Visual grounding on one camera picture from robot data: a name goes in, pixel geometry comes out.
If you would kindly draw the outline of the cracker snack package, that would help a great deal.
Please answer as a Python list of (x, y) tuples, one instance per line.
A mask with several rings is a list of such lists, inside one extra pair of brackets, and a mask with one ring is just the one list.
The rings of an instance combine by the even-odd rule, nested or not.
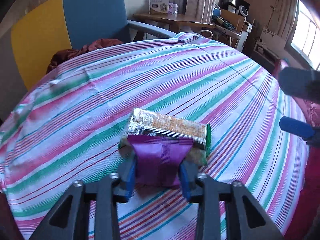
[(150, 135), (193, 139), (193, 147), (187, 157), (197, 165), (207, 163), (211, 145), (209, 124), (177, 118), (135, 107), (120, 137), (119, 146), (129, 145), (129, 135)]

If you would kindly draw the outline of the purple snack packet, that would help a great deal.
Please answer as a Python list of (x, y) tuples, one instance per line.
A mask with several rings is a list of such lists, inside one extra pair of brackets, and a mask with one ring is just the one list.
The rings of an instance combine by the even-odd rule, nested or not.
[(193, 147), (193, 139), (150, 135), (129, 135), (127, 139), (137, 156), (138, 183), (156, 187), (180, 184), (178, 167)]

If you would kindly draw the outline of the white appliance carton box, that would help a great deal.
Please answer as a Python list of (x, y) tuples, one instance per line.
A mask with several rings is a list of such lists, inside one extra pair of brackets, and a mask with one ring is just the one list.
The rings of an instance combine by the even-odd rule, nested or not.
[(170, 0), (149, 0), (149, 14), (167, 14)]

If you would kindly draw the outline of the wooden side table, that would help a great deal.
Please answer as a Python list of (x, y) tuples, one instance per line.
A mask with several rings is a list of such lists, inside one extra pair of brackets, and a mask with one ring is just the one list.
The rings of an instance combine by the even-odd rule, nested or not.
[(157, 23), (165, 23), (169, 25), (169, 30), (175, 33), (181, 29), (182, 26), (197, 27), (205, 29), (215, 29), (216, 25), (198, 20), (191, 16), (182, 14), (133, 14), (132, 17), (140, 22), (153, 21)]

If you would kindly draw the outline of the striped pink green tablecloth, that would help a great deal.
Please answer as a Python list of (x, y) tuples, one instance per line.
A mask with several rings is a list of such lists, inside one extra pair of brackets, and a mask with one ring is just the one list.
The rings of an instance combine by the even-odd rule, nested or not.
[(303, 187), (308, 145), (279, 127), (304, 121), (262, 66), (188, 33), (71, 59), (30, 92), (1, 126), (1, 193), (28, 239), (75, 180), (90, 183), (129, 156), (129, 134), (210, 137), (193, 152), (201, 171), (239, 180), (285, 233)]

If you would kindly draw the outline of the dark red cloth on chair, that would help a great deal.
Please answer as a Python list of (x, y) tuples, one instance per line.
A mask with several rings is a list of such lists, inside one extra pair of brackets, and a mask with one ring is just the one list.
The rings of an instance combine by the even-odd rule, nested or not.
[(56, 69), (60, 64), (72, 58), (95, 51), (97, 49), (103, 49), (121, 44), (123, 44), (123, 42), (118, 39), (101, 38), (92, 42), (91, 44), (84, 45), (81, 49), (65, 49), (57, 51), (53, 55), (50, 64), (47, 67), (46, 74)]

